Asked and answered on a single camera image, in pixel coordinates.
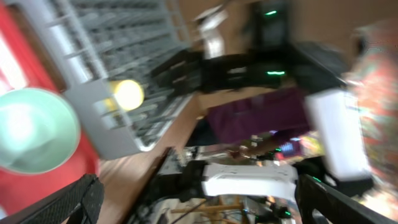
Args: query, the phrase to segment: gray dish rack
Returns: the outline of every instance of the gray dish rack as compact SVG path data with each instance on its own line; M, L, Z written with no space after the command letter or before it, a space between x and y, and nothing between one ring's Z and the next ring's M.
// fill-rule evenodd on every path
M176 0L5 3L19 7L40 37L67 84L64 97L102 159L152 150L189 102L190 95L173 96L173 88L158 86L149 74L190 47ZM115 102L109 82L127 79L144 87L143 104L109 111L104 101Z

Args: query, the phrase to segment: red surface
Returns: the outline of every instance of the red surface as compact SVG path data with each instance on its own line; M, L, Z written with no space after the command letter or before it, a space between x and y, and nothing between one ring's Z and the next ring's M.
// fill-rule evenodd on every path
M29 87L58 92L2 2L0 2L0 31L29 80ZM7 85L5 81L3 74L0 73L0 85ZM40 175L20 175L0 170L0 206L11 215L78 180L83 174L97 173L97 171L98 156L88 138L82 133L74 155L64 165L50 172Z

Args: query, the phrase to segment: maroon fabric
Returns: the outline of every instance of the maroon fabric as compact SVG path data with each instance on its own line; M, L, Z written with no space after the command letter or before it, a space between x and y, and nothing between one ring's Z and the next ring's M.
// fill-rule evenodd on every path
M298 88L284 88L209 109L208 122L222 143L234 144L252 135L278 131L283 144L310 130Z

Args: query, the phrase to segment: green led light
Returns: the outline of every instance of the green led light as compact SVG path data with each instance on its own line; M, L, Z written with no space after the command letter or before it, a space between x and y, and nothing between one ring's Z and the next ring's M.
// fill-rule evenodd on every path
M273 15L273 14L275 14L275 13L276 13L276 11L267 12L267 13L266 13L266 16L270 16L270 15Z
M318 179L318 178L316 178L316 177L312 177L312 178L314 178L316 181L318 181L318 182L321 182L321 180L320 179Z
M278 72L278 71L273 71L273 72L267 72L268 75L285 75L285 72Z

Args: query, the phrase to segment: light green plate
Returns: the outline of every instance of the light green plate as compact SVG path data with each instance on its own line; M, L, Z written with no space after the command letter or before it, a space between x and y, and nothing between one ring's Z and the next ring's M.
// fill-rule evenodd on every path
M77 115L60 96L36 88L0 96L0 166L47 172L67 161L79 140Z

